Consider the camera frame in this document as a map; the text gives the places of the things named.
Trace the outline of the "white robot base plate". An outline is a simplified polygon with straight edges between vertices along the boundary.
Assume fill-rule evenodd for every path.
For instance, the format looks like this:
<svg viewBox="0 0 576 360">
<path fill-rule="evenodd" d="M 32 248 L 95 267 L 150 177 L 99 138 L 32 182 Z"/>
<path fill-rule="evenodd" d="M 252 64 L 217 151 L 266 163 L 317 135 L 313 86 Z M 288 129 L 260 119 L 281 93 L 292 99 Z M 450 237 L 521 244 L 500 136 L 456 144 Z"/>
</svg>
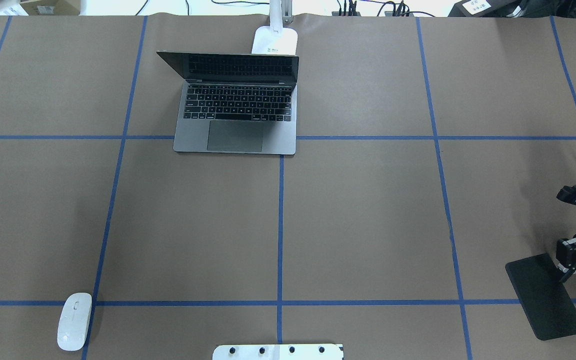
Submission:
<svg viewBox="0 0 576 360">
<path fill-rule="evenodd" d="M 342 344 L 225 344 L 217 346 L 213 360 L 343 360 Z"/>
</svg>

